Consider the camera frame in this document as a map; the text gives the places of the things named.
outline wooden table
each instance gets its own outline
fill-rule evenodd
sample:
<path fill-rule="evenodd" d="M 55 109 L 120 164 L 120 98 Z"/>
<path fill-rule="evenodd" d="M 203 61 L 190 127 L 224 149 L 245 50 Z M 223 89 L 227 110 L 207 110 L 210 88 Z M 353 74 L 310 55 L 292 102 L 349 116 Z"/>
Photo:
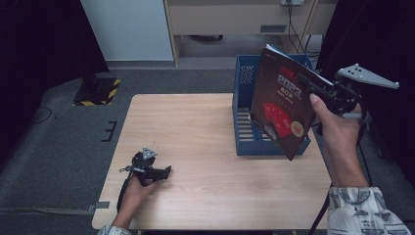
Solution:
<path fill-rule="evenodd" d="M 232 94 L 143 94 L 133 97 L 115 149 L 94 228 L 111 224 L 127 173 L 143 146 L 169 178 L 137 212 L 131 228 L 152 230 L 309 229 L 330 178 L 311 143 L 292 162 L 284 156 L 236 156 Z M 325 229 L 324 217 L 318 228 Z"/>

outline sticker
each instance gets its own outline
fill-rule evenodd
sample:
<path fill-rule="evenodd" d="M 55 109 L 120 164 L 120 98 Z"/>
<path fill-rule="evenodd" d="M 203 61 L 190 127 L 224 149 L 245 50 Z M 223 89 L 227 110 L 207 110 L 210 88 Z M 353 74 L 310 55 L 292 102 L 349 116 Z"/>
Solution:
<path fill-rule="evenodd" d="M 302 127 L 301 123 L 296 120 L 291 123 L 291 130 L 297 137 L 302 137 L 304 135 L 304 128 Z"/>

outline book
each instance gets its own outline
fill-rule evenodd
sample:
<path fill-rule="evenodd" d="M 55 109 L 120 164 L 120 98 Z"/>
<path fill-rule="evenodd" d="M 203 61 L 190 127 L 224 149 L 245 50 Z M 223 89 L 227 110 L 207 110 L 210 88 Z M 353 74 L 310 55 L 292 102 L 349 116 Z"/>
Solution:
<path fill-rule="evenodd" d="M 310 89 L 299 77 L 321 87 L 333 85 L 272 46 L 262 49 L 250 119 L 290 161 L 315 119 L 309 101 Z"/>

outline metal bracket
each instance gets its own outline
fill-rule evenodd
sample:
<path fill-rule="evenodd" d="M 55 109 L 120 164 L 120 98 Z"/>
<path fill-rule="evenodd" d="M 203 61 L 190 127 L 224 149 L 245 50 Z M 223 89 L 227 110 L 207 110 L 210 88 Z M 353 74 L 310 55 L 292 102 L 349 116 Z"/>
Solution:
<path fill-rule="evenodd" d="M 153 150 L 147 148 L 146 146 L 143 147 L 143 159 L 147 160 L 150 158 L 154 158 L 158 153 L 154 152 Z"/>

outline wrist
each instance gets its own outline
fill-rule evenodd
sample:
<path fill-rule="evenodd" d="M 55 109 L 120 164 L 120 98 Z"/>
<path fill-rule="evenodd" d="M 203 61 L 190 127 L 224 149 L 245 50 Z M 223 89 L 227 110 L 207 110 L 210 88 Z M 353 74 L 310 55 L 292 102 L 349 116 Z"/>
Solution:
<path fill-rule="evenodd" d="M 368 187 L 355 152 L 344 151 L 329 155 L 325 152 L 326 164 L 334 187 Z"/>

